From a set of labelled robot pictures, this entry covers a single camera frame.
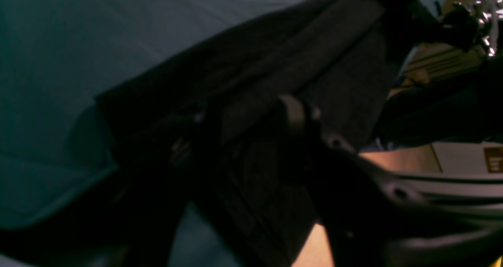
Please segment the left gripper black padded right finger image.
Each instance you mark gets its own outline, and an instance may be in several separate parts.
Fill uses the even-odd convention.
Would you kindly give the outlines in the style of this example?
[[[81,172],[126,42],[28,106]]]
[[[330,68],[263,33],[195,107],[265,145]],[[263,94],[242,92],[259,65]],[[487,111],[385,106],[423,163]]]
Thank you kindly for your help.
[[[278,109],[280,172],[307,189],[336,267],[487,267],[502,255],[502,229],[455,219],[322,134],[318,108],[284,95]]]

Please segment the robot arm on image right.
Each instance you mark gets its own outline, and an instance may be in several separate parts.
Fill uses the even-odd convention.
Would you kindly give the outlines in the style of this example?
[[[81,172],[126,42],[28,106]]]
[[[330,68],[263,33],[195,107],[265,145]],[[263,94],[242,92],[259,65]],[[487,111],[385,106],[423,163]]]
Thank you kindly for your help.
[[[442,27],[463,34],[464,45],[476,46],[485,59],[502,56],[502,0],[454,1],[452,10],[442,17]]]

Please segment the left gripper silver left finger image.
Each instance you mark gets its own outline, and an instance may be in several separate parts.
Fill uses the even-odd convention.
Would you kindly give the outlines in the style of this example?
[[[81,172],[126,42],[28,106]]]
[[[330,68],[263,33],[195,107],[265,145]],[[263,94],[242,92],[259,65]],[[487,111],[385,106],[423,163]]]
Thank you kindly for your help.
[[[41,223],[1,231],[1,253],[38,267],[167,267],[187,203],[214,170],[220,113],[178,115],[146,151]]]

